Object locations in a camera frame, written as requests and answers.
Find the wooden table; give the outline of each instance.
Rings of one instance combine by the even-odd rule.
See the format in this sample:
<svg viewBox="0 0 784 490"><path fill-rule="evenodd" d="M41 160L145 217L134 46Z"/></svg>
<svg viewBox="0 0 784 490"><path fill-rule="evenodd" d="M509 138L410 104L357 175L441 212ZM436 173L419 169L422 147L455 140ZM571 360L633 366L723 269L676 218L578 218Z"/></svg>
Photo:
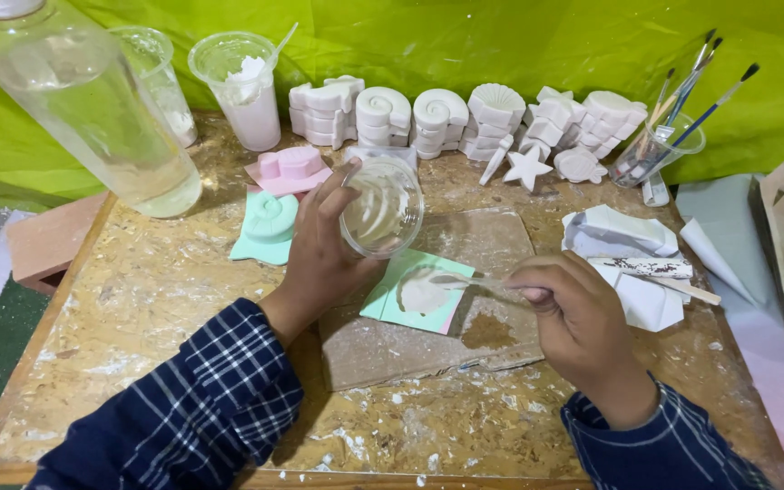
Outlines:
<svg viewBox="0 0 784 490"><path fill-rule="evenodd" d="M256 154L238 144L220 115L197 119L201 140L190 154L204 177L200 204L174 220L141 216L113 197L103 205L0 399L0 483L26 482L71 421L169 358L235 298L257 300L285 273L227 260L244 215L243 166ZM303 140L285 132L279 147L292 144ZM323 153L341 163L341 152ZM479 186L483 168L459 152L421 162L427 213L513 206L538 254L559 250L562 216L602 203L675 231L683 224L675 207L646 207L638 190L606 181L571 184L547 174L528 195L498 178ZM682 248L696 265L696 285L708 289L703 266ZM633 331L640 360L706 407L735 450L784 487L784 454L721 308L692 301L681 324L657 334ZM452 369L329 393L315 328L289 358L306 392L300 419L265 467L245 471L243 487L589 487L559 420L575 390L547 363Z"/></svg>

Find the bottle cap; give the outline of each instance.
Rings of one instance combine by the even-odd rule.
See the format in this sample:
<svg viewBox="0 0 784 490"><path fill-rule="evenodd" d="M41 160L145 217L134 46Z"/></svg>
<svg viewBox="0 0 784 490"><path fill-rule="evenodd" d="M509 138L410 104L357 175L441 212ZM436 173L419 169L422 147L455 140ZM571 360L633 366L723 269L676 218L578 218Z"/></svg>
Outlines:
<svg viewBox="0 0 784 490"><path fill-rule="evenodd" d="M23 17L38 10L45 0L0 0L0 19Z"/></svg>

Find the left hand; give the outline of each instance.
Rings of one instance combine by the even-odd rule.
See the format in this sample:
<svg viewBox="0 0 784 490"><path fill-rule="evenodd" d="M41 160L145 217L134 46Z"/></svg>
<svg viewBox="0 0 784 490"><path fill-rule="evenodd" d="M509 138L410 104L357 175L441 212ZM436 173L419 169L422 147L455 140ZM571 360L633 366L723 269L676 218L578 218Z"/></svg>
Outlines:
<svg viewBox="0 0 784 490"><path fill-rule="evenodd" d="M361 164L354 158L335 170L298 207L286 276L258 303L284 347L326 309L386 271L388 260L358 256L341 236L341 213L361 194L343 180Z"/></svg>

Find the lime green plastic sheet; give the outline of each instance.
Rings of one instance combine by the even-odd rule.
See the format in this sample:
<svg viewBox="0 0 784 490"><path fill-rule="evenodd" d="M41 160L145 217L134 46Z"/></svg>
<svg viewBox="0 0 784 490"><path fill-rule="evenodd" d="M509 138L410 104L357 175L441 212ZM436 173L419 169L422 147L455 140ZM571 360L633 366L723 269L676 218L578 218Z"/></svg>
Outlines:
<svg viewBox="0 0 784 490"><path fill-rule="evenodd" d="M724 44L684 113L697 116L757 61L761 71L709 118L706 149L663 171L668 183L768 172L784 161L784 2L775 0L74 0L105 27L147 25L175 46L187 100L215 108L186 67L199 40L249 30L277 43L299 29L275 73L281 111L295 84L350 74L411 100L443 87L467 97L505 83L533 102L548 84L582 99L612 90L652 106L667 70L691 70L703 35ZM102 185L0 89L0 204L57 206Z"/></svg>

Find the plastic bottle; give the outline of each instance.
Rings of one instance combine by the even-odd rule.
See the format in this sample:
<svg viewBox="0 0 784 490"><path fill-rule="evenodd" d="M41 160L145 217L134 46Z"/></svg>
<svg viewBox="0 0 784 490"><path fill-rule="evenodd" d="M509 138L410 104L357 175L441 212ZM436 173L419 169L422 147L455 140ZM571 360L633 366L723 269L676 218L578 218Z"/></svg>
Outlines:
<svg viewBox="0 0 784 490"><path fill-rule="evenodd" d="M201 196L189 155L118 41L60 0L0 0L0 85L84 167L143 215Z"/></svg>

